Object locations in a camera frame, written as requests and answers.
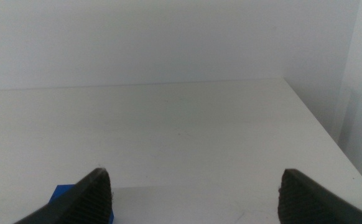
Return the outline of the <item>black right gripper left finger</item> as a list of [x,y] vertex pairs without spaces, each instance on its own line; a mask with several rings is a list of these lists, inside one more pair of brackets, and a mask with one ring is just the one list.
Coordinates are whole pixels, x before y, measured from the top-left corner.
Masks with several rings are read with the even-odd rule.
[[16,224],[110,224],[113,222],[112,199],[107,170],[96,168]]

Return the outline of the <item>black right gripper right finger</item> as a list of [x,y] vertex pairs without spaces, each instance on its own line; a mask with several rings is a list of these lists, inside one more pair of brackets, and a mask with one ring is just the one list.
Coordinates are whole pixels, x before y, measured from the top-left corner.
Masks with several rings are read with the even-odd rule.
[[362,223],[362,210],[297,169],[282,175],[277,207],[282,224]]

